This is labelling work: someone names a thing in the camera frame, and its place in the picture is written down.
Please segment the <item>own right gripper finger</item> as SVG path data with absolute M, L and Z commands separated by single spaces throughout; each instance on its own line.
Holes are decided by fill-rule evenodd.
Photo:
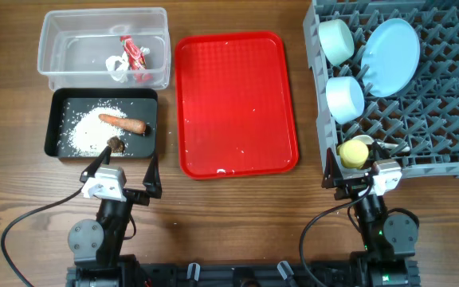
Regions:
M 336 161 L 335 155 L 331 148 L 326 152 L 326 163 L 324 168 L 324 178 L 321 187 L 325 189 L 342 187 L 343 176 L 339 169 L 339 164 Z
M 383 160 L 390 159 L 390 153 L 388 150 L 382 145 L 382 143 L 378 141 L 374 141 L 371 145 L 372 149 L 372 156 L 373 156 L 373 163 L 379 163 Z

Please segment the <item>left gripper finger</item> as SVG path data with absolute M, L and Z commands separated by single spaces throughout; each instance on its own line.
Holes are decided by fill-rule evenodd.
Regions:
M 109 165 L 112 149 L 107 146 L 82 172 L 80 181 L 86 183 L 88 178 L 94 177 L 96 171 L 103 165 Z
M 159 175 L 159 157 L 156 153 L 151 157 L 147 172 L 143 178 L 145 191 L 150 198 L 162 197 L 162 184 Z

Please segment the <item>brown food lump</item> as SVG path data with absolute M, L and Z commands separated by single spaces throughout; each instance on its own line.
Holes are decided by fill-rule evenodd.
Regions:
M 125 143 L 118 136 L 110 138 L 107 145 L 111 148 L 112 153 L 123 153 L 125 149 Z

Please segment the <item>white plastic spoon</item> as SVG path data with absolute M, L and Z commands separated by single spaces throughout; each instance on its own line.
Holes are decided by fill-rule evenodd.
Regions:
M 377 142 L 381 147 L 384 147 L 389 150 L 393 150 L 394 148 L 398 147 L 398 144 L 396 143 L 384 143 L 384 142 L 381 142 L 379 140 L 372 138 L 369 135 L 359 135 L 359 136 L 353 137 L 352 139 L 363 142 L 366 145 L 372 145 L 374 142 Z

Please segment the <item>yellow plastic cup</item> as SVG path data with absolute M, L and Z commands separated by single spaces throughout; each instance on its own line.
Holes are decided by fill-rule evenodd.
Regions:
M 348 140 L 336 148 L 345 168 L 361 169 L 369 156 L 367 145 L 359 140 Z

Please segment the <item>white rice pile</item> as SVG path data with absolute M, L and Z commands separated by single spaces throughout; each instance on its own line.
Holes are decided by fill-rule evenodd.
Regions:
M 119 118 L 128 115 L 113 100 L 68 100 L 61 112 L 57 154 L 64 157 L 98 156 L 113 137 L 118 140 L 130 133 L 103 122 L 99 115 Z

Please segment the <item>light blue bowl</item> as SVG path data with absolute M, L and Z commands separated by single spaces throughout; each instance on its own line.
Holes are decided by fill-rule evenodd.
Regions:
M 326 85 L 328 109 L 338 124 L 346 124 L 363 114 L 363 90 L 354 77 L 333 77 Z

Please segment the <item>white tissue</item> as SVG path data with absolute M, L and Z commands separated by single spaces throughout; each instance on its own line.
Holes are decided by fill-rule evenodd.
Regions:
M 145 56 L 148 55 L 151 51 L 149 48 L 140 47 L 140 60 L 142 64 L 137 64 L 134 62 L 134 65 L 131 65 L 132 62 L 129 58 L 127 52 L 123 52 L 121 56 L 110 56 L 106 59 L 105 65 L 106 69 L 109 71 L 109 75 L 114 81 L 125 83 L 128 82 L 128 75 L 125 73 L 127 70 L 143 70 L 146 69 Z

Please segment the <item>light blue plate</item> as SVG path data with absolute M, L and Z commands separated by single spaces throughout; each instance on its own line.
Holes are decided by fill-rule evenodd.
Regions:
M 379 25 L 365 44 L 361 69 L 370 94 L 392 96 L 407 86 L 414 76 L 420 58 L 419 37 L 409 22 L 392 18 Z

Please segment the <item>red snack wrapper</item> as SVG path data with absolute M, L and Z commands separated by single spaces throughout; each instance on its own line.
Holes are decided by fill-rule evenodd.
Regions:
M 147 72 L 145 56 L 150 53 L 149 48 L 138 47 L 131 36 L 121 36 L 120 42 L 127 55 L 130 70 L 134 72 L 134 78 L 138 83 L 146 83 L 153 79 Z

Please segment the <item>mint green bowl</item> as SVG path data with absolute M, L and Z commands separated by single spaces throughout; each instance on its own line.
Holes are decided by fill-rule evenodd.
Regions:
M 321 48 L 332 65 L 340 65 L 354 54 L 355 45 L 351 31 L 340 19 L 321 22 L 319 38 Z

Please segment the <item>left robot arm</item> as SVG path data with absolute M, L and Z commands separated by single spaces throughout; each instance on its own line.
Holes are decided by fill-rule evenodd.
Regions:
M 74 266 L 67 271 L 69 286 L 163 287 L 163 286 L 313 286 L 315 274 L 326 286 L 347 286 L 346 263 L 314 262 L 309 270 L 286 261 L 277 265 L 142 264 L 133 254 L 122 255 L 126 230 L 135 221 L 134 206 L 147 206 L 160 198 L 162 186 L 157 156 L 152 156 L 142 190 L 125 186 L 121 167 L 110 165 L 112 149 L 106 147 L 81 173 L 80 192 L 101 200 L 94 219 L 81 220 L 69 231 L 68 244 Z

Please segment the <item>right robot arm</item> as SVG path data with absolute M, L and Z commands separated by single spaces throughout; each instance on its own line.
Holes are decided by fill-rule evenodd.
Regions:
M 421 284 L 418 263 L 412 261 L 420 222 L 409 210 L 389 209 L 383 196 L 399 184 L 402 168 L 378 143 L 375 161 L 360 177 L 344 178 L 332 149 L 327 149 L 323 186 L 336 189 L 335 199 L 350 199 L 365 250 L 350 255 L 351 286 L 415 287 Z

